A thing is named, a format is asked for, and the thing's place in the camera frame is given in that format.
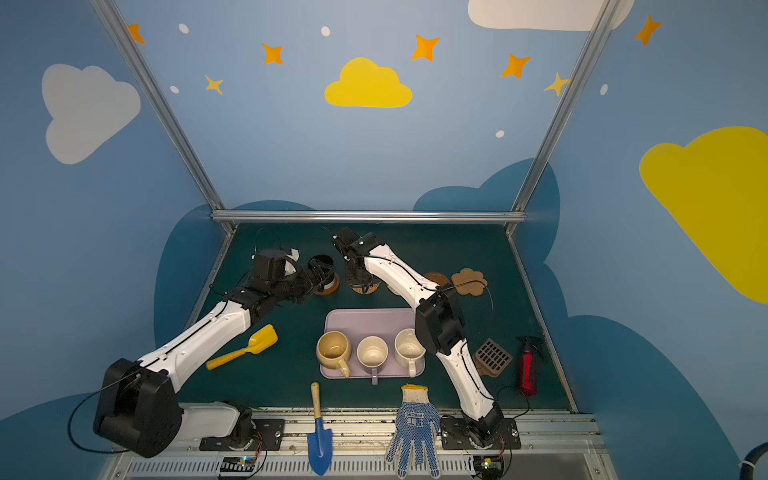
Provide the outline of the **black mug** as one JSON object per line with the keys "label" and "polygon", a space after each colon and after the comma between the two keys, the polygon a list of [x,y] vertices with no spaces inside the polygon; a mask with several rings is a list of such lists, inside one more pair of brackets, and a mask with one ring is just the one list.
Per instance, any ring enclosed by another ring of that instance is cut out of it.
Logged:
{"label": "black mug", "polygon": [[335,285],[334,263],[329,255],[319,254],[311,257],[307,267],[316,293],[330,290]]}

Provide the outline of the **brown wooden coaster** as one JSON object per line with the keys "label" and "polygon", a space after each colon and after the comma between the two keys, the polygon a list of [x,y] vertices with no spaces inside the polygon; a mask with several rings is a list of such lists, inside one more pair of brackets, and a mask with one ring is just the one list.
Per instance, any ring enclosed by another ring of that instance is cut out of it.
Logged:
{"label": "brown wooden coaster", "polygon": [[451,284],[450,279],[446,275],[444,275],[442,273],[429,272],[429,273],[425,274],[425,277],[428,280],[438,284],[440,287],[446,287],[446,286]]}
{"label": "brown wooden coaster", "polygon": [[321,297],[330,296],[338,290],[339,285],[340,285],[340,277],[338,274],[335,274],[333,279],[329,283],[320,286],[314,292],[314,294],[316,296],[321,296]]}

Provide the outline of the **round woven rattan coaster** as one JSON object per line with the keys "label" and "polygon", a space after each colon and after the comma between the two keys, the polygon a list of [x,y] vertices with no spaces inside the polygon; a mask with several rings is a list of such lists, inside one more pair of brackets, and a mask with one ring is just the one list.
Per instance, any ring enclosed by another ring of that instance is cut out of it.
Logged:
{"label": "round woven rattan coaster", "polygon": [[378,290],[379,286],[380,286],[380,283],[379,282],[375,282],[373,284],[366,285],[366,286],[353,287],[352,290],[354,292],[356,292],[357,294],[370,295],[370,294],[376,292]]}

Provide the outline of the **yellow mug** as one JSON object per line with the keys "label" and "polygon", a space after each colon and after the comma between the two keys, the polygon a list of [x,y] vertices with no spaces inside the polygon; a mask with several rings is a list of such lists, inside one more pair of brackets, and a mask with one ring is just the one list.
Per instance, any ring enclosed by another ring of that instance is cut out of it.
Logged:
{"label": "yellow mug", "polygon": [[320,364],[339,371],[344,378],[351,376],[349,360],[352,348],[348,337],[340,331],[324,333],[316,344],[316,356]]}

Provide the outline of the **lilac mug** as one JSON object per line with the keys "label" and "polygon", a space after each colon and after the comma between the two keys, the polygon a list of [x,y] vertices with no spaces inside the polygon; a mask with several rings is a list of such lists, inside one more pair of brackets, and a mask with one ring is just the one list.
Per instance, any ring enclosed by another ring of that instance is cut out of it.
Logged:
{"label": "lilac mug", "polygon": [[357,359],[374,386],[379,384],[380,371],[387,361],[389,349],[386,341],[378,336],[367,336],[357,346]]}

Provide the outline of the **white mug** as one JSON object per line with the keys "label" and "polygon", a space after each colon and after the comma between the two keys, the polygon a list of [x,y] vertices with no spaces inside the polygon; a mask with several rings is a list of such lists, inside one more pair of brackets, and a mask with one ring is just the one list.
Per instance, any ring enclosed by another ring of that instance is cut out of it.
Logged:
{"label": "white mug", "polygon": [[415,329],[401,330],[394,340],[397,363],[402,366],[410,378],[419,376],[425,368],[426,349],[419,342]]}

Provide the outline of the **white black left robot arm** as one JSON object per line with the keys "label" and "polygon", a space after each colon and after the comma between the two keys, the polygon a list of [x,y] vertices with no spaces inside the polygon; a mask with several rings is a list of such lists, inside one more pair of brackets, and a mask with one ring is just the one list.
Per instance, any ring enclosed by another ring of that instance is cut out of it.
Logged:
{"label": "white black left robot arm", "polygon": [[279,303],[300,304],[334,285],[330,256],[316,255],[304,265],[298,258],[295,249],[255,253],[246,278],[205,317],[138,360],[115,361],[99,392],[94,433],[145,458],[189,440],[252,448],[250,408],[228,402],[182,404],[177,394],[218,350]]}

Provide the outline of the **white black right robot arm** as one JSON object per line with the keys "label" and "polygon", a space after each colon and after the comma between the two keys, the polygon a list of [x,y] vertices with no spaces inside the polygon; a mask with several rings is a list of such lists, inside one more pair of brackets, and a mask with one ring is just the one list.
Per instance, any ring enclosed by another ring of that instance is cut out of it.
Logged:
{"label": "white black right robot arm", "polygon": [[456,288],[428,280],[371,232],[359,235],[343,228],[333,234],[332,242],[345,261],[349,286],[366,291],[379,281],[412,307],[417,340],[445,368],[460,401],[467,435],[479,447],[490,446],[504,416],[470,356]]}

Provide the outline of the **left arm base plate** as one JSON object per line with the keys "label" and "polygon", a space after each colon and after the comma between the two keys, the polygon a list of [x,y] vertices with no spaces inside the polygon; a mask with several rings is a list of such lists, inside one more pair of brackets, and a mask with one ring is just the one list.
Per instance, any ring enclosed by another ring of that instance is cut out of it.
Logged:
{"label": "left arm base plate", "polygon": [[276,451],[280,448],[285,429],[284,419],[252,418],[238,425],[225,437],[205,437],[200,451],[255,452],[259,448]]}

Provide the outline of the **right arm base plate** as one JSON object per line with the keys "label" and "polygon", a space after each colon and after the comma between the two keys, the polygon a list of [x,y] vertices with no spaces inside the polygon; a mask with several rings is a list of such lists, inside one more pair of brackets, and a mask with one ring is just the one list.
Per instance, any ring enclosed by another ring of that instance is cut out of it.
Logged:
{"label": "right arm base plate", "polygon": [[504,418],[495,434],[485,443],[470,435],[463,418],[443,415],[440,419],[440,440],[444,450],[519,450],[522,442],[514,419]]}

